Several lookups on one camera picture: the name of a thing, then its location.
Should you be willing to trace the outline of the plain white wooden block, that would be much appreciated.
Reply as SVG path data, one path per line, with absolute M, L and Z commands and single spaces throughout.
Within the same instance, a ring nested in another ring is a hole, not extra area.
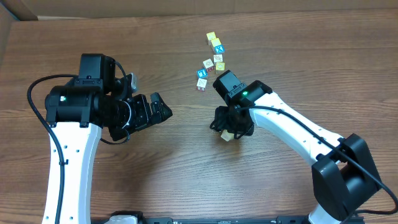
M 221 133 L 221 138 L 225 141 L 230 141 L 234 139 L 234 134 L 233 133 L 229 133 L 227 130 L 223 130 Z

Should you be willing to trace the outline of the white block red letters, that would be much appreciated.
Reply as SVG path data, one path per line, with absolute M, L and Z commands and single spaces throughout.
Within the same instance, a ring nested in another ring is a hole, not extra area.
M 197 81 L 197 90 L 205 91 L 207 79 L 199 78 Z

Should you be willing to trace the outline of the blue pictogram block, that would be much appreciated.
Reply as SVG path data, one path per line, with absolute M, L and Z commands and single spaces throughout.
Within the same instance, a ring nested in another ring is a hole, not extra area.
M 197 70 L 197 77 L 201 79 L 207 79 L 208 78 L 207 71 L 205 69 Z

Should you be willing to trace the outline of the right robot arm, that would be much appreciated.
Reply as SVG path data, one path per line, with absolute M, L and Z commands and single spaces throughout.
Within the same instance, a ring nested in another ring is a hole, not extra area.
M 357 134 L 344 138 L 328 131 L 285 104 L 263 82 L 247 85 L 229 70 L 214 81 L 213 88 L 226 104 L 216 109 L 212 130 L 229 140 L 251 136 L 256 126 L 264 128 L 311 167 L 318 205 L 308 223 L 347 222 L 380 190 L 371 152 Z

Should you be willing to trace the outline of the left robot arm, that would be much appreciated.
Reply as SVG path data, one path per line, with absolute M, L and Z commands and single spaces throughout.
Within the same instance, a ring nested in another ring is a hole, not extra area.
M 93 165 L 103 128 L 111 144 L 159 124 L 172 110 L 158 93 L 136 90 L 133 74 L 116 78 L 121 65 L 103 54 L 82 54 L 77 77 L 45 99 L 50 132 L 50 172 L 43 223 L 90 223 Z

